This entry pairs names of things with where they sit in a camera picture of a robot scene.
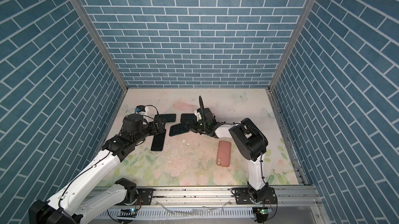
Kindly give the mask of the black phone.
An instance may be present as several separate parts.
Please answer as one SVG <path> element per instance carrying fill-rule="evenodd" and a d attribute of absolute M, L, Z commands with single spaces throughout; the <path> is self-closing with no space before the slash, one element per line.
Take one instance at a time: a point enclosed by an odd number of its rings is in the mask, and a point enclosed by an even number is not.
<path fill-rule="evenodd" d="M 193 113 L 182 113 L 180 122 L 185 124 L 195 124 L 197 122 L 197 117 Z"/>
<path fill-rule="evenodd" d="M 159 133 L 153 137 L 151 151 L 153 152 L 161 152 L 164 148 L 164 142 L 166 137 L 166 131 L 163 133 Z"/>
<path fill-rule="evenodd" d="M 190 129 L 188 128 L 188 126 L 186 124 L 179 123 L 179 124 L 176 124 L 176 125 L 173 125 L 170 127 L 169 136 L 173 137 L 173 136 L 188 133 L 189 131 L 190 131 Z"/>

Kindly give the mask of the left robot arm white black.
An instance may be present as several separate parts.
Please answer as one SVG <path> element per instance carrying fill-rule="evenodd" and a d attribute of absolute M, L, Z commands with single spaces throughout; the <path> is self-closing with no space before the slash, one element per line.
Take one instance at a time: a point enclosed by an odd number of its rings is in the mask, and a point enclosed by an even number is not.
<path fill-rule="evenodd" d="M 126 178 L 117 180 L 105 192 L 90 200 L 86 197 L 104 176 L 135 150 L 138 143 L 148 136 L 164 132 L 165 122 L 162 119 L 148 122 L 147 117 L 141 114 L 125 116 L 120 132 L 104 143 L 82 172 L 48 200 L 37 200 L 31 205 L 29 223 L 88 224 L 118 203 L 137 205 L 140 201 L 137 185 Z"/>

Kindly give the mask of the pink phone case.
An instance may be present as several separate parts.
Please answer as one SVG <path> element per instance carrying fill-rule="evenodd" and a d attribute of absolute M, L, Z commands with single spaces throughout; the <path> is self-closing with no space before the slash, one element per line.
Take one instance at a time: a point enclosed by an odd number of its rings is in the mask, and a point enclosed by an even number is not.
<path fill-rule="evenodd" d="M 222 167 L 229 167 L 231 160 L 231 142 L 221 140 L 218 145 L 216 163 Z"/>

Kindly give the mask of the blue phone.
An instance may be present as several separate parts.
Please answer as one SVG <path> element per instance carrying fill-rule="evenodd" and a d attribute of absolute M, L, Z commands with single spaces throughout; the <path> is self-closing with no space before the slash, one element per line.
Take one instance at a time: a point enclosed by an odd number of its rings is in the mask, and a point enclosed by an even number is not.
<path fill-rule="evenodd" d="M 157 114 L 155 119 L 161 119 L 165 123 L 174 123 L 176 121 L 176 114 Z"/>

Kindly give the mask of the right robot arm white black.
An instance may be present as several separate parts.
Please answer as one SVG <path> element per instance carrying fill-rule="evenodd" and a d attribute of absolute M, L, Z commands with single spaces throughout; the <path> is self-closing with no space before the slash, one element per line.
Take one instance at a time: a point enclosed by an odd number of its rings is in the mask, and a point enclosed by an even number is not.
<path fill-rule="evenodd" d="M 218 122 L 208 108 L 198 109 L 194 115 L 196 120 L 185 123 L 185 128 L 212 138 L 233 139 L 240 154 L 247 160 L 249 197 L 256 203 L 265 200 L 269 191 L 269 184 L 264 176 L 262 166 L 268 140 L 261 130 L 249 118 L 238 123 Z"/>

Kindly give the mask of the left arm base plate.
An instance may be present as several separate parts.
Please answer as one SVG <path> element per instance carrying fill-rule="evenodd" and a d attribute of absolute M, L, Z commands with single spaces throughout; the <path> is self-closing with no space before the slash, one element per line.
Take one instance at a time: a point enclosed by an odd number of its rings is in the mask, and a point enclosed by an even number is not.
<path fill-rule="evenodd" d="M 135 188 L 127 191 L 125 198 L 116 203 L 116 206 L 143 206 L 150 205 L 152 202 L 154 189 Z"/>

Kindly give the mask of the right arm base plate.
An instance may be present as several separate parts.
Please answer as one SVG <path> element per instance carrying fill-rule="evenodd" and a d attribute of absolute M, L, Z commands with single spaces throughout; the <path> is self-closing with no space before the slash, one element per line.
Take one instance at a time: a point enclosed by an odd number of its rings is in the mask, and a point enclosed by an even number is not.
<path fill-rule="evenodd" d="M 237 205 L 245 204 L 277 204 L 277 196 L 274 188 L 264 186 L 259 190 L 252 187 L 249 188 L 232 188 L 233 194 Z"/>

